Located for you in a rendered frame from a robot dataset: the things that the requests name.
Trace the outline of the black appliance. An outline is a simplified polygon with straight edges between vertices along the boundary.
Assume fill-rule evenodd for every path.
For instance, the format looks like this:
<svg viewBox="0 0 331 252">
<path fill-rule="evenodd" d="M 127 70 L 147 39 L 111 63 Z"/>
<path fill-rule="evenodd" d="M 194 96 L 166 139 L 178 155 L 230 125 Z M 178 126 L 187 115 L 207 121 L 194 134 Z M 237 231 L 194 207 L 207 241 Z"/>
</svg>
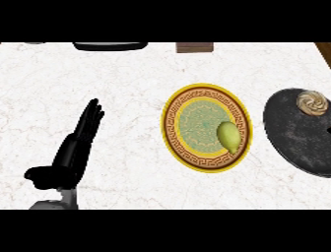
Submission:
<svg viewBox="0 0 331 252">
<path fill-rule="evenodd" d="M 76 48 L 86 51 L 138 50 L 147 45 L 147 42 L 74 42 Z"/>
</svg>

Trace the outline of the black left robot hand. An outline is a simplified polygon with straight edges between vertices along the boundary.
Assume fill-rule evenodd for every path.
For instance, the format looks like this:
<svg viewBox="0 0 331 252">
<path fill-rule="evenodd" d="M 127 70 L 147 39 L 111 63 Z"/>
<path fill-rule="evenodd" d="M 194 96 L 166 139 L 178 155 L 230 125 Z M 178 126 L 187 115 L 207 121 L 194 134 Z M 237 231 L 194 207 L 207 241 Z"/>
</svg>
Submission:
<svg viewBox="0 0 331 252">
<path fill-rule="evenodd" d="M 25 172 L 25 178 L 34 182 L 39 189 L 70 190 L 77 187 L 84 175 L 92 144 L 104 116 L 105 111 L 95 98 L 81 113 L 76 130 L 61 144 L 52 166 L 33 167 Z"/>
</svg>

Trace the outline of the beige frosted cupcake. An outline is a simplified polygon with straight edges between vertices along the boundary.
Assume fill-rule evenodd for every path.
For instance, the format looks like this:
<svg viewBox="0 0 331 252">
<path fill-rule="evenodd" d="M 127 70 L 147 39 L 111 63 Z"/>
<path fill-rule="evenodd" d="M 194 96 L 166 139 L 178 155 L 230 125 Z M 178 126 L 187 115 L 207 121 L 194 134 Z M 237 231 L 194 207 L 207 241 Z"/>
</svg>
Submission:
<svg viewBox="0 0 331 252">
<path fill-rule="evenodd" d="M 323 93 L 305 91 L 298 95 L 296 106 L 309 116 L 321 116 L 329 109 L 329 100 Z"/>
</svg>

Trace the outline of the green lemon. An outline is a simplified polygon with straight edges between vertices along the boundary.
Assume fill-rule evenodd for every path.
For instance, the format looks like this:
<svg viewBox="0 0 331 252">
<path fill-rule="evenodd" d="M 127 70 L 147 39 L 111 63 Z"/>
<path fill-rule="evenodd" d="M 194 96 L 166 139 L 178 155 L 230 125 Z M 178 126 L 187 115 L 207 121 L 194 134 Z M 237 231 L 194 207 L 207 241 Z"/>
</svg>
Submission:
<svg viewBox="0 0 331 252">
<path fill-rule="evenodd" d="M 241 134 L 235 124 L 225 121 L 219 124 L 216 129 L 216 136 L 222 146 L 228 149 L 230 153 L 234 155 L 238 151 L 241 144 Z"/>
</svg>

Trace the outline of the dark frying pan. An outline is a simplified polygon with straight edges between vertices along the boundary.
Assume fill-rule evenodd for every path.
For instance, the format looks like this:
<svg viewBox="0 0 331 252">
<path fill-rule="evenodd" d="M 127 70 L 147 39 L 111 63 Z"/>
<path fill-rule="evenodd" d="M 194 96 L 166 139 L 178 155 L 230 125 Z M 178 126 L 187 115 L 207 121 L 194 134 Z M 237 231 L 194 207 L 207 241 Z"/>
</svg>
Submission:
<svg viewBox="0 0 331 252">
<path fill-rule="evenodd" d="M 296 105 L 304 89 L 272 94 L 264 111 L 268 139 L 290 164 L 307 173 L 331 178 L 331 102 L 320 116 L 305 114 Z"/>
</svg>

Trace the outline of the brown wooden block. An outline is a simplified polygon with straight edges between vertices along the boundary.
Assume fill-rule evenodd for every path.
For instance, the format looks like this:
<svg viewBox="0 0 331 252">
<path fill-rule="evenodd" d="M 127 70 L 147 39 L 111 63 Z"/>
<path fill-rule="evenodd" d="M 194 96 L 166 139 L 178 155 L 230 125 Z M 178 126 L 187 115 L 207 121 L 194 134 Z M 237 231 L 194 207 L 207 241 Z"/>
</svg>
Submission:
<svg viewBox="0 0 331 252">
<path fill-rule="evenodd" d="M 176 50 L 179 53 L 213 52 L 212 42 L 178 42 Z"/>
</svg>

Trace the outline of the yellow patterned plate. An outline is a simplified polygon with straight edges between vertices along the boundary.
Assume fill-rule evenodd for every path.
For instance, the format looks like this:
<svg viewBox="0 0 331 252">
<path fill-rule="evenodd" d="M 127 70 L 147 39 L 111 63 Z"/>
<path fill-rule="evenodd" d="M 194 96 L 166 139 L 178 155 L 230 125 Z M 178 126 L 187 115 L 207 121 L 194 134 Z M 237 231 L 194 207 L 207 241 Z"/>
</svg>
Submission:
<svg viewBox="0 0 331 252">
<path fill-rule="evenodd" d="M 218 140 L 218 126 L 231 122 L 241 134 L 232 154 Z M 178 161 L 200 172 L 222 172 L 246 158 L 253 141 L 249 111 L 238 97 L 213 84 L 193 84 L 170 96 L 160 120 L 166 146 Z"/>
</svg>

